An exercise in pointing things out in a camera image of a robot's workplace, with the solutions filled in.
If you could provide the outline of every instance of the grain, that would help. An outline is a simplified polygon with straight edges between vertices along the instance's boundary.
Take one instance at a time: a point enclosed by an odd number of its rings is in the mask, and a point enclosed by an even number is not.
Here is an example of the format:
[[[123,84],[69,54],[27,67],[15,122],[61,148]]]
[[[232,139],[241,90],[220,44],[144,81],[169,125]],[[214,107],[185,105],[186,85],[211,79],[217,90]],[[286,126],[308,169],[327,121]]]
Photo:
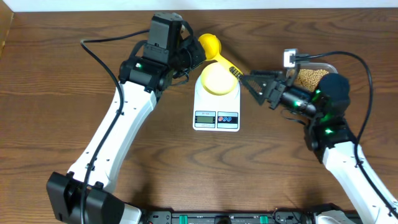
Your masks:
[[[296,85],[303,86],[304,88],[310,91],[315,91],[319,81],[326,74],[329,74],[329,72],[323,69],[319,70],[300,69],[298,77],[294,81],[294,83]]]

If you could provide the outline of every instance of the wooden tabletop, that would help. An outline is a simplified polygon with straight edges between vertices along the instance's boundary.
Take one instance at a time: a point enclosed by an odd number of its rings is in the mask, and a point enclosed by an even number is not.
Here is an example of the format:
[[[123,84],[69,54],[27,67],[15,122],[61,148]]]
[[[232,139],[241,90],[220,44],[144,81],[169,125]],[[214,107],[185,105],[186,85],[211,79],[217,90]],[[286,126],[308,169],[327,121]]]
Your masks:
[[[180,11],[196,34],[217,35],[225,56],[250,69],[282,68],[284,49],[360,55],[373,73],[374,106],[361,145],[398,196],[398,9]],[[79,45],[149,28],[153,12],[17,13],[0,59],[0,222],[57,223],[45,190],[91,140],[114,95],[108,74]],[[118,74],[134,44],[90,44]],[[346,118],[358,133],[368,103],[362,66],[334,65],[351,83]],[[115,195],[134,205],[264,211],[335,203],[353,209],[336,179],[305,146],[301,125],[259,106],[245,89],[237,133],[192,129],[194,84],[168,88],[139,130]]]

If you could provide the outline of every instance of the white wall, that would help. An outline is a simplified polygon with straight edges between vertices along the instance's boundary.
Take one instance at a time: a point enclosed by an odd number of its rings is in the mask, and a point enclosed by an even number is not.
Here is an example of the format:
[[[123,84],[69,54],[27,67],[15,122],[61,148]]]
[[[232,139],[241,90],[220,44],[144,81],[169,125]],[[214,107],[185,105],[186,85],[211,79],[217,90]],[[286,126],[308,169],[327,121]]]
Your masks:
[[[14,12],[398,7],[398,0],[4,0]]]

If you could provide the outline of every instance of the kitchen scale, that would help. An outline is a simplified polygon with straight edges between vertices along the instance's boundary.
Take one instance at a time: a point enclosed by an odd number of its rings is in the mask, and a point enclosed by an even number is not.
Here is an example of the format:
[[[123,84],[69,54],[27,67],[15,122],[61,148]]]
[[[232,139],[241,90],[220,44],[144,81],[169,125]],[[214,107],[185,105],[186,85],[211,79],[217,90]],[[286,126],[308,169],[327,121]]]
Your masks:
[[[212,83],[202,80],[202,77],[210,77]],[[215,88],[227,90],[227,93],[210,93]],[[238,80],[218,62],[208,65],[195,84],[193,128],[198,131],[239,131],[240,112],[241,87]]]

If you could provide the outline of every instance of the yellow scoop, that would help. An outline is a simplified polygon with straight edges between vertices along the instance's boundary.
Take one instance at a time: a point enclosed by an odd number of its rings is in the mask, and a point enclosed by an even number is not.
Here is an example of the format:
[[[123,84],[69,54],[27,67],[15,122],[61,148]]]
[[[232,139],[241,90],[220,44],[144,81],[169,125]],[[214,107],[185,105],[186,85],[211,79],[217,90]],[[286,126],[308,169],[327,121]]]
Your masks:
[[[203,34],[199,37],[199,42],[205,49],[206,60],[216,60],[220,65],[230,73],[230,76],[223,75],[223,82],[220,82],[219,76],[222,74],[217,71],[202,73],[201,83],[205,89],[214,95],[225,95],[232,91],[238,83],[237,75],[243,75],[242,72],[230,61],[221,56],[221,42],[213,34]]]

